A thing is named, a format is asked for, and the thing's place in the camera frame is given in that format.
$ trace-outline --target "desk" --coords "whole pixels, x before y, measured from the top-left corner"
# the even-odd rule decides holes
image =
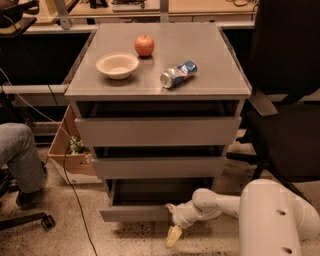
[[[141,33],[153,37],[155,50],[128,79],[97,71],[105,54],[136,55],[133,42]],[[188,59],[197,74],[164,89],[161,73]],[[65,97],[110,198],[104,221],[165,221],[165,203],[212,187],[250,93],[214,23],[100,24]]]
[[[255,13],[254,3],[237,7],[226,0],[169,0],[170,21],[180,17],[190,16],[223,16],[230,19],[250,19]],[[78,3],[70,12],[70,18],[131,18],[131,17],[159,17],[159,12],[113,12],[111,4],[108,8],[90,9],[89,4]]]

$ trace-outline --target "speckled floor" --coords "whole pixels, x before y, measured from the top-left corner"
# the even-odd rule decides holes
[[[232,148],[239,150],[240,147],[235,144]],[[44,161],[47,150],[48,148],[39,148],[39,155]],[[166,248],[165,241],[171,223],[104,222],[99,210],[107,205],[108,198],[102,184],[76,185],[91,244],[72,188],[66,184],[50,160],[47,170],[48,180],[36,208],[20,210],[15,204],[16,192],[7,193],[2,197],[0,220],[44,211],[54,217],[56,226],[45,231],[40,221],[36,221],[0,231],[0,255],[91,256],[95,255],[92,244],[99,256],[239,255],[238,220],[230,216],[222,214],[217,219],[195,223],[169,249]],[[251,174],[250,166],[228,160],[215,191],[240,194]],[[320,212],[320,182],[299,184],[299,188]],[[302,249],[304,256],[320,255],[320,236],[302,242]]]

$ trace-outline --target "black shoe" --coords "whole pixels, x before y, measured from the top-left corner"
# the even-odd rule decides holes
[[[23,193],[21,190],[18,192],[16,203],[22,208],[29,208],[38,194],[38,191],[32,193]]]

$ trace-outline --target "cabinet top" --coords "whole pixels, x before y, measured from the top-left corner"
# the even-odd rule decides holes
[[[147,34],[155,49],[139,57],[138,68],[124,80],[112,80],[96,69],[109,53],[136,56],[135,39]],[[198,72],[177,87],[162,87],[160,75],[168,68],[193,60]],[[242,72],[214,23],[101,24],[65,94],[69,100],[239,99],[250,95]]]

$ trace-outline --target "black cable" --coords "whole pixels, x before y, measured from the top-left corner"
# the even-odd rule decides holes
[[[63,118],[61,124],[63,124],[63,122],[65,123],[65,125],[66,125],[66,131],[67,131],[69,137],[71,138],[70,142],[73,143],[73,144],[75,144],[75,145],[79,148],[79,146],[77,145],[77,143],[72,139],[72,136],[70,135],[70,131],[69,131],[69,128],[68,128],[68,125],[67,125],[67,121],[65,120],[65,117]],[[90,234],[89,234],[87,222],[86,222],[86,219],[85,219],[85,217],[84,217],[84,213],[83,213],[83,209],[82,209],[82,205],[81,205],[79,196],[78,196],[78,194],[77,194],[77,192],[76,192],[76,189],[74,188],[73,184],[70,182],[69,177],[68,177],[68,174],[67,174],[67,170],[66,170],[66,158],[67,158],[67,153],[68,153],[69,149],[70,149],[70,145],[67,146],[66,151],[65,151],[65,153],[64,153],[64,159],[63,159],[63,171],[64,171],[64,175],[66,176],[66,179],[67,179],[69,185],[71,186],[71,188],[72,188],[72,190],[73,190],[73,192],[74,192],[74,194],[75,194],[75,196],[76,196],[76,198],[77,198],[77,201],[78,201],[78,204],[79,204],[79,208],[80,208],[80,212],[81,212],[81,215],[82,215],[82,220],[83,220],[83,223],[84,223],[84,227],[85,227],[85,229],[86,229],[86,232],[87,232],[87,236],[88,236],[89,242],[90,242],[90,244],[91,244],[91,246],[92,246],[92,248],[93,248],[94,254],[95,254],[96,256],[98,256],[97,251],[96,251],[96,248],[95,248],[95,246],[94,246],[94,244],[93,244],[93,242],[92,242],[92,240],[91,240]]]
[[[3,15],[3,17],[4,17],[5,19],[7,19],[8,21],[10,21],[11,24],[14,26],[16,32],[18,32],[18,28],[16,27],[16,24],[13,22],[13,20],[10,19],[10,17],[8,17],[8,16],[6,16],[6,15]],[[30,56],[29,51],[28,51],[27,48],[25,47],[24,42],[23,42],[20,34],[18,34],[18,38],[19,38],[20,44],[22,45],[23,49],[25,50],[25,53],[27,54],[27,56],[28,56],[28,58],[29,58],[29,60],[30,60],[30,62],[31,62],[31,64],[32,64],[32,66],[34,67],[34,69],[36,70],[36,72],[38,73],[38,75],[39,75],[41,78],[43,78],[43,75],[41,74],[41,72],[40,72],[39,69],[37,68],[36,64],[33,62],[32,58],[31,58],[31,56]],[[51,95],[52,95],[52,97],[53,97],[54,102],[56,103],[56,106],[58,107],[59,104],[58,104],[58,101],[57,101],[57,99],[56,99],[56,96],[54,95],[54,93],[53,93],[53,91],[52,91],[52,89],[51,89],[51,87],[50,87],[49,85],[48,85],[48,88],[49,88],[49,90],[50,90],[50,93],[51,93]]]
[[[70,182],[69,177],[68,177],[68,174],[67,174],[67,170],[66,170],[66,158],[67,158],[67,153],[68,153],[68,151],[69,151],[69,146],[67,147],[67,149],[66,149],[66,151],[65,151],[65,154],[64,154],[64,159],[63,159],[63,171],[64,171],[64,174],[65,174],[65,176],[66,176],[66,179],[67,179],[70,187],[72,188],[72,190],[73,190],[73,192],[74,192],[74,194],[75,194],[75,196],[76,196],[76,198],[77,198],[77,201],[78,201],[78,204],[79,204],[79,208],[80,208],[80,212],[81,212],[81,216],[82,216],[82,220],[83,220],[83,223],[84,223],[84,227],[85,227],[85,229],[86,229],[86,233],[87,233],[89,242],[90,242],[90,244],[91,244],[91,246],[92,246],[92,248],[93,248],[94,254],[95,254],[96,256],[98,256],[97,251],[96,251],[96,248],[95,248],[95,246],[94,246],[94,244],[93,244],[93,242],[92,242],[92,240],[91,240],[90,234],[89,234],[89,229],[88,229],[88,226],[87,226],[86,219],[85,219],[85,217],[84,217],[84,213],[83,213],[83,209],[82,209],[82,205],[81,205],[79,196],[78,196],[78,194],[77,194],[77,192],[76,192],[76,189],[74,188],[73,184]]]

